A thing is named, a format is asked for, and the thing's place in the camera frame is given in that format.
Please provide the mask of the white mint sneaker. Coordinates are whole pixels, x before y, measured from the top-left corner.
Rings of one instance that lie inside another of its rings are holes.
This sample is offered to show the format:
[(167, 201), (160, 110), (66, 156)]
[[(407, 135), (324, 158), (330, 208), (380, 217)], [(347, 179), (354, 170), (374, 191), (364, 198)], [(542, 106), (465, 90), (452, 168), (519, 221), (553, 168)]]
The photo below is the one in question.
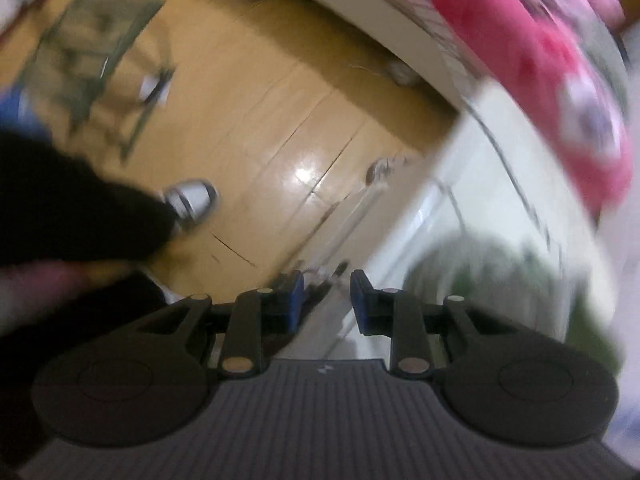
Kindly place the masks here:
[(464, 233), (437, 243), (408, 271), (404, 289), (434, 304), (451, 295), (565, 342), (618, 374), (624, 358), (596, 321), (584, 272), (555, 271), (531, 249)]

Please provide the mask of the white sneaker on floor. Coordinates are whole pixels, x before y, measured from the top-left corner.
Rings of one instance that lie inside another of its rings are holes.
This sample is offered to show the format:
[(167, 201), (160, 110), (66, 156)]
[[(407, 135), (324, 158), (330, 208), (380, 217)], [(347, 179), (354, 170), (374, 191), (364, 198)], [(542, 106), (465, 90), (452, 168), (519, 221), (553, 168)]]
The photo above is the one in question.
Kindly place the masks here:
[(220, 195), (209, 181), (188, 179), (166, 188), (162, 201), (175, 217), (175, 232), (186, 234), (199, 228), (214, 213)]

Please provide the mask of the green folding stool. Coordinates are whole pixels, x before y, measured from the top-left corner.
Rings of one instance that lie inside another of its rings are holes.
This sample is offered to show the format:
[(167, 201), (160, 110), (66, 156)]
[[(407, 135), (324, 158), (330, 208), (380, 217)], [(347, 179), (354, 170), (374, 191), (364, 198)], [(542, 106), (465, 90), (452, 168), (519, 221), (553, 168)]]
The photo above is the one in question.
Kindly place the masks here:
[(166, 1), (72, 0), (43, 31), (15, 82), (64, 108), (68, 134), (76, 136)]

